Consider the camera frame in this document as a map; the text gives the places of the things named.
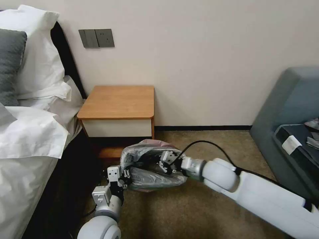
gray plastic bag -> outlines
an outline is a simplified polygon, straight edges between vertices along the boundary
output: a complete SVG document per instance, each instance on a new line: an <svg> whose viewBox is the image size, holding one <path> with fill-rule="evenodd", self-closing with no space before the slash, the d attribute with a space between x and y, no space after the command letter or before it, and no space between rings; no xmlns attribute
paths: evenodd
<svg viewBox="0 0 319 239"><path fill-rule="evenodd" d="M138 144L126 147L121 155L121 168L129 169L132 183L130 189L150 192L160 188L178 186L186 182L187 177L180 172L165 174L152 162L150 156L161 155L163 151L172 151L179 155L181 151L173 145L153 139L145 139Z"/></svg>

brown carpet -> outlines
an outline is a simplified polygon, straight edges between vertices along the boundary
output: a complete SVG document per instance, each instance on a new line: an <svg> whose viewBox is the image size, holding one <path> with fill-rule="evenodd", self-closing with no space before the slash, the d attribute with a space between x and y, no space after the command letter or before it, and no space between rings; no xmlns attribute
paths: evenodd
<svg viewBox="0 0 319 239"><path fill-rule="evenodd" d="M248 131L162 131L156 138L179 149L195 140L210 140L225 149L238 166L274 179ZM225 158L214 146L203 143L192 146L186 155L206 160ZM124 239L285 237L231 199L193 180L150 193L125 191L124 197L119 222ZM90 199L88 211L93 206Z"/></svg>

nightstand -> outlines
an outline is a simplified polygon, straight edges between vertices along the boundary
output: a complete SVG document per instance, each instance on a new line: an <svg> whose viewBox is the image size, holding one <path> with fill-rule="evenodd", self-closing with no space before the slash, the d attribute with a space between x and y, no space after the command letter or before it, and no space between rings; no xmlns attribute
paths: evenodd
<svg viewBox="0 0 319 239"><path fill-rule="evenodd" d="M154 139L154 87L95 86L77 117L88 137L117 142L103 146L100 158L119 158L131 139Z"/></svg>

nightstand drawer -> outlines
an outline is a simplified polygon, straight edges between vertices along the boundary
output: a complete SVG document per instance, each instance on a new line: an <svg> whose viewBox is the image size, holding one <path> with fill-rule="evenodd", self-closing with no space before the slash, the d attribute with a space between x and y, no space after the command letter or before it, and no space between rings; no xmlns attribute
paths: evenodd
<svg viewBox="0 0 319 239"><path fill-rule="evenodd" d="M148 137L152 136L150 119L82 120L89 137Z"/></svg>

robotic arm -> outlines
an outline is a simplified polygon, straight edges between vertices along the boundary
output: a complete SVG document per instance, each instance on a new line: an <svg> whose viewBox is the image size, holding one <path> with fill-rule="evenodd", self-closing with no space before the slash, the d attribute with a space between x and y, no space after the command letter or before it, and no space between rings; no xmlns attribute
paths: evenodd
<svg viewBox="0 0 319 239"><path fill-rule="evenodd" d="M189 177L233 199L248 211L294 238L319 238L319 211L308 200L252 173L237 171L229 162L216 158L206 162L169 151L162 153L159 166L165 172L181 169ZM78 239L120 239L117 226L123 186L120 166L108 168L108 186L96 187L92 195L97 204L95 217L81 228Z"/></svg>

